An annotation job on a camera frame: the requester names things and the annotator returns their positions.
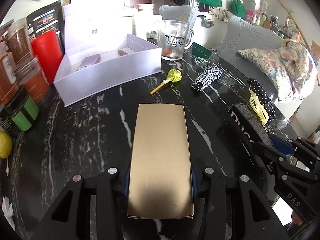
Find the black cosmetic box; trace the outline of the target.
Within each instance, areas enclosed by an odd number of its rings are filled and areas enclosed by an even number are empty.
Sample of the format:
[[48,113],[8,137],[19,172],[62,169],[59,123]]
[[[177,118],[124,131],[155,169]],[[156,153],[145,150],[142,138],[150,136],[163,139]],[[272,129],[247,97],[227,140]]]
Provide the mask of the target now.
[[274,144],[264,126],[243,103],[232,104],[228,113],[250,142],[259,141],[274,148]]

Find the gold rectangular box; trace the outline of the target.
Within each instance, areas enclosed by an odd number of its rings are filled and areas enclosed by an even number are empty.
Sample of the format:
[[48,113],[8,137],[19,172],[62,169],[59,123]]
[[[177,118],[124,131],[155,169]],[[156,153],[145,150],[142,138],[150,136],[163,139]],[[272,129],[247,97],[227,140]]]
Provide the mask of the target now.
[[191,161],[182,105],[139,105],[127,215],[139,219],[193,218]]

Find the yellow hair claw clip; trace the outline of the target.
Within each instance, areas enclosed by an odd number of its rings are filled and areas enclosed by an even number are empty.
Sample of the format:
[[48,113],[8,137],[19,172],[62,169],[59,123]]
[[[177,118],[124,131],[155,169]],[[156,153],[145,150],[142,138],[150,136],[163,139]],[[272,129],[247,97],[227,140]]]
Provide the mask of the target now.
[[253,111],[255,111],[255,113],[259,117],[261,124],[264,126],[269,120],[268,113],[260,103],[257,94],[255,94],[251,89],[249,90],[249,92],[251,94],[249,97],[249,104],[252,107]]

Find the black polka dot scrunchie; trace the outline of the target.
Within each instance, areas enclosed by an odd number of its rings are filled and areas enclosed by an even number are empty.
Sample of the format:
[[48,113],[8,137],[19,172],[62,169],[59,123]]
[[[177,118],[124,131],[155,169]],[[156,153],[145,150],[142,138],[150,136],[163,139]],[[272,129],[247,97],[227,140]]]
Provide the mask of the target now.
[[266,91],[264,90],[264,88],[262,87],[260,82],[258,82],[254,78],[250,78],[247,80],[247,83],[249,85],[249,89],[252,92],[254,92],[255,94],[257,94],[259,102],[266,110],[268,117],[271,120],[274,120],[275,119],[275,110],[274,110],[273,103],[272,103],[271,99],[268,97]]

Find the floral cushion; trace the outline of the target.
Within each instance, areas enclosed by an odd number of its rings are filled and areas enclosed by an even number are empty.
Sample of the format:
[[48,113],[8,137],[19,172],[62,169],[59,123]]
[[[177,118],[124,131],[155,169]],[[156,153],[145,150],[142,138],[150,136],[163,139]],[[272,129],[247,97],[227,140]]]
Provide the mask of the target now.
[[255,64],[273,83],[279,101],[303,100],[313,91],[318,69],[308,50],[291,39],[277,49],[237,51]]

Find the black white checkered scrunchie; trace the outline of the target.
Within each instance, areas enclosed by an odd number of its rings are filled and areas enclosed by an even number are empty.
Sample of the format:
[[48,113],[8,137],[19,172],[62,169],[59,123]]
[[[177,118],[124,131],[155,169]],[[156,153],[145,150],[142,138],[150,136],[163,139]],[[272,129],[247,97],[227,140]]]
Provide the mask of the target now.
[[217,65],[208,67],[197,76],[196,80],[191,84],[191,88],[194,91],[201,92],[211,83],[218,80],[221,75],[222,69]]

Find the grey leaf pattern chair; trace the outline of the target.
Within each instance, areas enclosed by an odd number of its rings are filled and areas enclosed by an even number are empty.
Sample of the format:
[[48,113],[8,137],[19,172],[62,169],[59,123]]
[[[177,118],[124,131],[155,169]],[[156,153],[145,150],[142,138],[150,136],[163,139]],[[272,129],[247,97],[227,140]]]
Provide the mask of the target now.
[[238,54],[244,49],[277,49],[283,43],[274,31],[253,25],[245,20],[231,16],[228,20],[225,38],[219,45],[216,54],[230,63],[247,78],[254,78],[266,89],[273,101],[281,101],[271,79],[254,63]]

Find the green wrapped lollipop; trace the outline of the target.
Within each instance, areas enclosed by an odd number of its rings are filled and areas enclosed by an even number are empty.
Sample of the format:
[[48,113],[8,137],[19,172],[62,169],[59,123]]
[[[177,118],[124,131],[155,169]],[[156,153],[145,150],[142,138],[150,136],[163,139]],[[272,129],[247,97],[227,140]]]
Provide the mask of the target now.
[[170,83],[170,82],[176,83],[176,82],[179,82],[181,79],[182,79],[182,73],[178,69],[169,70],[167,73],[167,78],[165,80],[163,80],[162,83],[160,85],[158,85],[155,89],[153,89],[150,92],[150,95],[157,92],[160,88],[162,88],[167,83]]

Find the orange jar with lid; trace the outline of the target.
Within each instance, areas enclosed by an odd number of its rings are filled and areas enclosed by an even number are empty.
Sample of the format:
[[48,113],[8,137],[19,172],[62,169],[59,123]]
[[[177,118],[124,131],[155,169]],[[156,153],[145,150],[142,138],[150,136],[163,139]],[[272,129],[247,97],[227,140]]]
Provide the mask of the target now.
[[15,74],[18,83],[24,85],[28,94],[38,106],[42,105],[47,100],[50,84],[47,81],[36,56],[21,62],[17,66]]

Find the green tote bag lower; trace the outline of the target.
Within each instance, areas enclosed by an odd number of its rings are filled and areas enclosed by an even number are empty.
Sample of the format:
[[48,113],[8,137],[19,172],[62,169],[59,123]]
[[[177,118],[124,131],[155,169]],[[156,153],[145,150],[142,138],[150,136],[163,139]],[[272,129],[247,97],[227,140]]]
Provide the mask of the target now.
[[246,18],[246,10],[239,0],[231,0],[231,13],[243,20]]

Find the glass mug with cartoon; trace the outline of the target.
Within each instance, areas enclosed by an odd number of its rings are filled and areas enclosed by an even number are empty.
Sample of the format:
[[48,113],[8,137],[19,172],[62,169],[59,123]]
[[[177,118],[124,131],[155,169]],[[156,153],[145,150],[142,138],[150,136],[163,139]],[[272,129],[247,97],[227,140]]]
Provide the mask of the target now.
[[[189,49],[193,44],[194,32],[189,29],[189,23],[181,23],[181,21],[173,20],[161,20],[157,23],[157,45],[161,48],[162,59],[168,61],[176,61],[183,58],[184,51]],[[180,29],[174,42],[172,43],[172,38],[174,37],[176,30]],[[172,53],[170,56],[163,56],[164,49],[168,48],[172,44]]]

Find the white open gift box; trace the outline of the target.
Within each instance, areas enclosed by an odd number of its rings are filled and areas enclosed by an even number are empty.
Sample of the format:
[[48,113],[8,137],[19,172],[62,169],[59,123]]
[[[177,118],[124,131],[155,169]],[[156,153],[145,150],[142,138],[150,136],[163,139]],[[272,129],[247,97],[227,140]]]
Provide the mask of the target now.
[[[161,71],[161,49],[129,34],[120,16],[89,5],[69,4],[65,12],[65,55],[54,86],[65,106],[103,90]],[[88,56],[99,63],[77,71]]]

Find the red plastic canister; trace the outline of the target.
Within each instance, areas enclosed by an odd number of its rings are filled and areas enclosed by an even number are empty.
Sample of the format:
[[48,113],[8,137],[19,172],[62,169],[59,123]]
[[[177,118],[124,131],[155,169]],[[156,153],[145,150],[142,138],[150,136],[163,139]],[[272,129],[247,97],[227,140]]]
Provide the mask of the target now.
[[50,30],[31,41],[33,54],[49,84],[53,84],[57,70],[63,58],[59,40],[55,31]]

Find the black snack pouch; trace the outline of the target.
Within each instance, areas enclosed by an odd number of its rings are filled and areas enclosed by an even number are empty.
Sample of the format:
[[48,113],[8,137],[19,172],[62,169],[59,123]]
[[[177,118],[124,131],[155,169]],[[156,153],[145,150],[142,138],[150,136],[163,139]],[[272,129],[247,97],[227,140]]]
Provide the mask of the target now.
[[65,54],[64,21],[60,1],[56,1],[32,12],[26,19],[30,41],[53,30],[57,35],[61,53],[63,55]]

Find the pink paper cup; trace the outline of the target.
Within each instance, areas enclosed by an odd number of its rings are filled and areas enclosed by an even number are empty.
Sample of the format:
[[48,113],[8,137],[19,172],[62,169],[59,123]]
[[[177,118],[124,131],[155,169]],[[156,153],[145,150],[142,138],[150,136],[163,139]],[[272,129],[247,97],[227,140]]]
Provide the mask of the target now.
[[154,14],[154,4],[153,3],[142,3],[136,6],[139,16],[150,16]]

